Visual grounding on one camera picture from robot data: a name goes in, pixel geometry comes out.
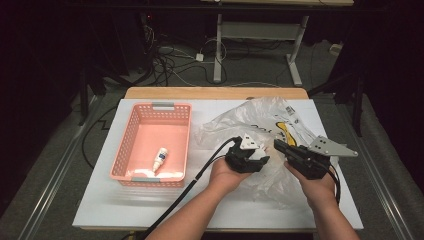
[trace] black mechanical part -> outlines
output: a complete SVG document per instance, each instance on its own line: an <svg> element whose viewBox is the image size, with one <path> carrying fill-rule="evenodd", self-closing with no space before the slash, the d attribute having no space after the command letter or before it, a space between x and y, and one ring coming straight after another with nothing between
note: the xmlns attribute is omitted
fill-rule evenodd
<svg viewBox="0 0 424 240"><path fill-rule="evenodd" d="M228 166L233 171L239 173L253 173L261 171L262 167L268 162L269 156L263 156L259 159L251 159L250 157L256 150L241 149L241 137L238 137L238 139L234 142L234 146L230 147L228 153L225 155L225 161Z"/></svg>
<svg viewBox="0 0 424 240"><path fill-rule="evenodd" d="M289 164L309 180L323 178L330 169L330 157L311 152L305 146L290 146L275 139L274 148L284 153Z"/></svg>

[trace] white tabletop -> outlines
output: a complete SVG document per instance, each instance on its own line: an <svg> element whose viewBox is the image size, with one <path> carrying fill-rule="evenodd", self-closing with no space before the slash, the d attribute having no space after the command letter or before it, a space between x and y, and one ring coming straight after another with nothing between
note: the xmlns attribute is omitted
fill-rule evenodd
<svg viewBox="0 0 424 240"><path fill-rule="evenodd" d="M207 123L246 100L121 100L99 159L93 170L84 197L78 208L73 226L98 230L142 230L155 222L182 192L182 188L124 187L109 177L116 151L121 141L132 106L136 102L186 102L192 104L192 129ZM312 100L288 100L304 124L317 136L326 136L315 104ZM196 150L190 137L186 170L186 185L194 178L214 150ZM340 209L355 229L363 225L356 210L341 169L337 167L341 180ZM185 204L207 184L210 169L189 192L180 206ZM258 200L251 196L250 189L239 188L222 200L208 230L220 231L313 231L315 223L307 204L296 208L279 208L273 200Z"/></svg>

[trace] table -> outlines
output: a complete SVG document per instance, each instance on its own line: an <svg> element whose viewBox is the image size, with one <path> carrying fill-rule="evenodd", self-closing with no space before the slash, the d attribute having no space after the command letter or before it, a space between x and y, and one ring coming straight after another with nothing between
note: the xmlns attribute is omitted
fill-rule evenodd
<svg viewBox="0 0 424 240"><path fill-rule="evenodd" d="M279 5L324 5L324 6L352 6L353 0L225 0L215 1L223 3L244 3L244 4L279 4ZM303 16L300 24L282 23L256 23L256 22L228 22L222 20L222 14L218 14L216 33L216 53L214 65L213 81L221 82L222 69L222 38L248 38L248 39L269 39L269 40L294 40L294 47L291 54L286 55L287 65L295 86L302 86L299 71L296 66L296 57L302 43L309 16Z"/></svg>
<svg viewBox="0 0 424 240"><path fill-rule="evenodd" d="M286 98L305 124L315 134L325 135L322 123L312 100L307 99L303 89L284 88L130 88L122 100L109 135L105 141L96 167L78 208L73 226L96 230L143 230L148 228L178 197L181 189L147 189L121 186L109 178L109 170L120 142L128 113L135 102L140 101L191 101L193 105L192 126L210 121L216 114L237 107L252 97L281 96ZM205 103L216 102L215 108L202 109ZM207 111L211 114L200 114ZM203 163L193 159L207 160L209 152L189 149L186 184L194 177ZM338 169L342 184L341 210L355 229L363 228L359 215L341 170ZM207 184L207 176L199 180L180 205L191 199ZM269 201L244 199L244 190L237 189L228 195L218 207L211 220L209 231L257 231L257 232L312 232L315 229L312 211L306 206L299 209L276 209Z"/></svg>

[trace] dark background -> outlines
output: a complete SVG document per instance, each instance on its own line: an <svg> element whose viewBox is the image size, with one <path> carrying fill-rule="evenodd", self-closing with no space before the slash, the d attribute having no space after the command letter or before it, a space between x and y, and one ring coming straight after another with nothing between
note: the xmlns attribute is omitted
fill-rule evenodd
<svg viewBox="0 0 424 240"><path fill-rule="evenodd" d="M423 190L424 164L419 151L424 134L420 118L424 74L424 19L419 11L422 3L370 0L355 1L355 7L381 7L388 3L393 5L384 15L311 16L304 41L314 44L326 39L345 43L329 81L352 66L361 66L365 93L400 158ZM86 13L53 0L0 4L1 213L52 132L72 111L81 70L94 61L125 75L129 69L145 64L146 59L131 55L143 51L143 39L119 34L120 28L137 29L134 16L125 12ZM173 35L197 48L216 31L214 14L151 16L155 31ZM228 18L231 17L260 21L299 18L267 14Z"/></svg>

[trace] plastic bag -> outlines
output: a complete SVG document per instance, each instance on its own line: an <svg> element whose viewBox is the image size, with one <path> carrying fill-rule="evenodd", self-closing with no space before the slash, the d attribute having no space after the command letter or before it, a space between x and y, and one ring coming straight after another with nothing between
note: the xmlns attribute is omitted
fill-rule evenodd
<svg viewBox="0 0 424 240"><path fill-rule="evenodd" d="M307 146L315 139L296 111L280 97L253 99L201 125L194 137L200 148L215 149L245 133L266 149L270 159L242 185L253 189L255 198L275 200L280 208L305 206L299 181L284 167L284 154L274 148L275 138L296 146Z"/></svg>

